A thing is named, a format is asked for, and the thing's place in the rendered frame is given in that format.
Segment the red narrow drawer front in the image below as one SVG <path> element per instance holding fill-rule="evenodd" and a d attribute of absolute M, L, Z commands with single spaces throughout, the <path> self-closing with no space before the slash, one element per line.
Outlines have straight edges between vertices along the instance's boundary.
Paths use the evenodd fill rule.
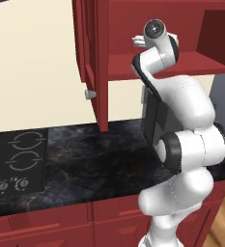
<path fill-rule="evenodd" d="M 120 211 L 132 209 L 139 209 L 137 195 L 130 195 L 93 202 L 94 220 L 97 222 L 123 219 L 132 216 L 143 216 L 142 211 L 139 214 L 130 216 L 122 217 L 119 215 Z"/>

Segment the red base cabinet door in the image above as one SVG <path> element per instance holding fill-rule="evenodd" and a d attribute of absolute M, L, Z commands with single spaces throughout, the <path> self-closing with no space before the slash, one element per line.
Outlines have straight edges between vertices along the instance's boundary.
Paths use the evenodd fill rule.
<path fill-rule="evenodd" d="M 149 218 L 146 216 L 96 222 L 95 247 L 138 247 L 148 226 Z"/>

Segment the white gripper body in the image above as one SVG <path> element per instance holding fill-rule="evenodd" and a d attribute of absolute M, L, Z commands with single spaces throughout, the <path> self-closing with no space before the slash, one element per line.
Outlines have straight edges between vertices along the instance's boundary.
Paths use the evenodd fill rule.
<path fill-rule="evenodd" d="M 152 38 L 147 35 L 135 36 L 132 41 L 135 46 L 147 48 L 156 46 L 158 49 L 167 49 L 170 46 L 179 46 L 178 36 L 167 32 Z"/>

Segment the grey hob knob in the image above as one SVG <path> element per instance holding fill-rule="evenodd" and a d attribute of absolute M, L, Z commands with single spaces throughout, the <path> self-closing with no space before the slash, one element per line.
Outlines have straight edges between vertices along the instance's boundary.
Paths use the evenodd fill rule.
<path fill-rule="evenodd" d="M 5 190 L 8 188 L 9 184 L 2 180 L 0 181 L 0 194 L 3 194 L 5 192 Z"/>
<path fill-rule="evenodd" d="M 28 184 L 29 180 L 27 178 L 21 178 L 16 182 L 14 188 L 17 191 L 24 191 Z"/>

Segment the black hob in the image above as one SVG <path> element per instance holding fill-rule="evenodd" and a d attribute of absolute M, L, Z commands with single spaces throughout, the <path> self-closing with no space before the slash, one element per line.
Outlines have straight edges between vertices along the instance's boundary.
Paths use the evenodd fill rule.
<path fill-rule="evenodd" d="M 9 184 L 0 198 L 43 191 L 47 141 L 47 128 L 0 132 L 0 181 Z M 17 191 L 21 178 L 29 184 Z"/>

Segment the dark grey box appliance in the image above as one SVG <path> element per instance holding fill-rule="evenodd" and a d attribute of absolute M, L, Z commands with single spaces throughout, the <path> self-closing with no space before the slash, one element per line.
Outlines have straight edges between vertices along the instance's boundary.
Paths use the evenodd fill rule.
<path fill-rule="evenodd" d="M 146 86 L 143 87 L 142 103 L 142 133 L 151 146 L 156 145 L 163 134 L 183 129 L 169 106 L 157 100 Z"/>

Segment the red base cabinet end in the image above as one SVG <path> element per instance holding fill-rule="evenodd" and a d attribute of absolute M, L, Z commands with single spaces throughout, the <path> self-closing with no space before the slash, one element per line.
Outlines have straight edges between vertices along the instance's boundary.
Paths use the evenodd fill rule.
<path fill-rule="evenodd" d="M 178 226 L 177 237 L 184 247 L 203 247 L 214 218 L 225 197 L 225 180 L 214 183 L 202 207 L 188 215 Z"/>

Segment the red wall cabinet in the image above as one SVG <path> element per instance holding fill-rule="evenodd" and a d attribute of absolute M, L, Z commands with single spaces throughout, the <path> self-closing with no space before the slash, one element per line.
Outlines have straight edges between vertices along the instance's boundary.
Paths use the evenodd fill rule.
<path fill-rule="evenodd" d="M 108 78 L 133 79 L 133 56 L 141 51 L 132 38 L 157 18 L 179 39 L 179 61 L 156 76 L 225 73 L 225 66 L 199 53 L 197 45 L 205 11 L 225 10 L 225 0 L 110 0 L 108 9 Z"/>

